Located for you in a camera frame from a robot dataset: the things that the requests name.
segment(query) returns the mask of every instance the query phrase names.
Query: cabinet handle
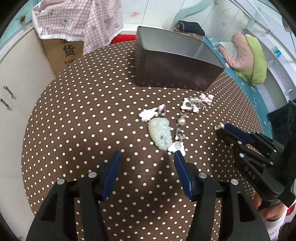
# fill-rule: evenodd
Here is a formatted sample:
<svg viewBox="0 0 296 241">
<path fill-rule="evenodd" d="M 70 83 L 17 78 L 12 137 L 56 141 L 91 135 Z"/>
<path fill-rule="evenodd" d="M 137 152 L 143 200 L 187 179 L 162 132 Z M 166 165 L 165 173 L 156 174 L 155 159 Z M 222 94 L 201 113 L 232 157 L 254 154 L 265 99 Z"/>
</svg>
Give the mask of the cabinet handle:
<svg viewBox="0 0 296 241">
<path fill-rule="evenodd" d="M 10 91 L 10 89 L 7 86 L 4 85 L 3 89 L 6 89 L 9 92 L 9 94 L 11 95 L 11 98 L 13 98 L 13 93 Z"/>
<path fill-rule="evenodd" d="M 0 98 L 0 101 L 7 107 L 7 109 L 9 110 L 9 105 L 2 99 Z"/>
</svg>

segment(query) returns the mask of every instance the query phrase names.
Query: white sleeve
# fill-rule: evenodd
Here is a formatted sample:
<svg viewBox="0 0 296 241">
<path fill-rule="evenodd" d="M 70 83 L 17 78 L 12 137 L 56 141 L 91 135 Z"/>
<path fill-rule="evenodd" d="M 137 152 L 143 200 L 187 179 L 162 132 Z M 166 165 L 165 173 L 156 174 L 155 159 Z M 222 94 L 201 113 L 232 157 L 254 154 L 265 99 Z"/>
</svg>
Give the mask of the white sleeve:
<svg viewBox="0 0 296 241">
<path fill-rule="evenodd" d="M 278 240 L 279 229 L 280 229 L 280 227 L 283 225 L 283 223 L 285 221 L 287 210 L 288 210 L 288 208 L 286 209 L 286 211 L 284 212 L 282 217 L 280 217 L 278 220 L 275 220 L 275 221 L 272 221 L 272 222 L 264 220 L 264 224 L 265 224 L 265 227 L 267 229 L 267 232 L 269 234 L 269 237 L 270 237 L 271 241 Z"/>
</svg>

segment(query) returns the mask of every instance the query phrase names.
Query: blue gripper pad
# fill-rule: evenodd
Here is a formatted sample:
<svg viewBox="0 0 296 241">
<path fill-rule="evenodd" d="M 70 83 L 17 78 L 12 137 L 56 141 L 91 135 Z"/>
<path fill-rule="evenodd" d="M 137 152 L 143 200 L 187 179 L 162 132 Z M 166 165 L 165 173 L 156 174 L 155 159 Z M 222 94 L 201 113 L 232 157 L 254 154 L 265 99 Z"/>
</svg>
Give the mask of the blue gripper pad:
<svg viewBox="0 0 296 241">
<path fill-rule="evenodd" d="M 174 154 L 174 165 L 179 176 L 185 196 L 190 200 L 193 199 L 193 183 L 185 167 L 185 159 L 180 151 L 176 151 Z"/>
<path fill-rule="evenodd" d="M 102 198 L 104 200 L 112 193 L 121 166 L 121 153 L 117 152 L 113 158 L 109 171 L 103 181 Z"/>
<path fill-rule="evenodd" d="M 242 131 L 241 129 L 235 127 L 232 124 L 229 124 L 229 123 L 226 124 L 224 126 L 224 129 L 226 131 L 230 132 L 231 134 L 237 136 L 238 138 L 242 139 L 246 144 L 252 144 L 253 143 L 253 139 L 248 133 Z"/>
</svg>

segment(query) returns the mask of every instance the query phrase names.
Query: red object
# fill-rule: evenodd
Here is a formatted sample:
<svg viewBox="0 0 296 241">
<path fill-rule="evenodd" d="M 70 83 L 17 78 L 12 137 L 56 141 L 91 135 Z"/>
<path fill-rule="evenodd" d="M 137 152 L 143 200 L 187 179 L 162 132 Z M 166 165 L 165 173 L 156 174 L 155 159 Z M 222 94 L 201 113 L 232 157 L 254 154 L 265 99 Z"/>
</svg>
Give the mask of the red object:
<svg viewBox="0 0 296 241">
<path fill-rule="evenodd" d="M 294 209 L 295 209 L 295 204 L 292 205 L 292 206 L 288 209 L 286 216 L 290 215 L 290 214 L 294 211 Z"/>
<path fill-rule="evenodd" d="M 124 41 L 131 41 L 136 40 L 135 35 L 129 35 L 129 34 L 120 34 L 117 35 L 114 39 L 112 39 L 111 44 L 116 44 Z"/>
</svg>

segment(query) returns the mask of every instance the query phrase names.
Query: brown tablecloth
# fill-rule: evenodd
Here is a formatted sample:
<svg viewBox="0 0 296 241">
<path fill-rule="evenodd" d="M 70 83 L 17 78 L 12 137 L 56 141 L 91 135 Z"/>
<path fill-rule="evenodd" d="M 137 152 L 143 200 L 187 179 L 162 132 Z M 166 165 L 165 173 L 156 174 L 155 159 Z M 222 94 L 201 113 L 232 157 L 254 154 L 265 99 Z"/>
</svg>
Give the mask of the brown tablecloth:
<svg viewBox="0 0 296 241">
<path fill-rule="evenodd" d="M 140 88 L 134 84 L 134 42 L 109 45 L 85 55 L 65 69 L 41 94 L 28 121 L 22 172 L 34 213 L 58 178 L 68 181 L 96 171 L 97 165 L 122 152 L 122 167 L 113 194 L 101 203 L 111 240 L 185 240 L 195 204 L 183 194 L 172 159 L 148 136 L 143 109 L 166 104 L 166 118 L 176 128 L 184 97 L 197 91 Z M 185 159 L 217 180 L 233 178 L 252 194 L 252 187 L 233 167 L 230 147 L 217 140 L 213 127 L 232 123 L 244 131 L 262 131 L 251 103 L 223 72 L 206 94 L 213 105 L 188 112 Z M 213 240 L 218 238 L 220 200 L 216 202 Z M 77 209 L 77 232 L 83 227 Z"/>
</svg>

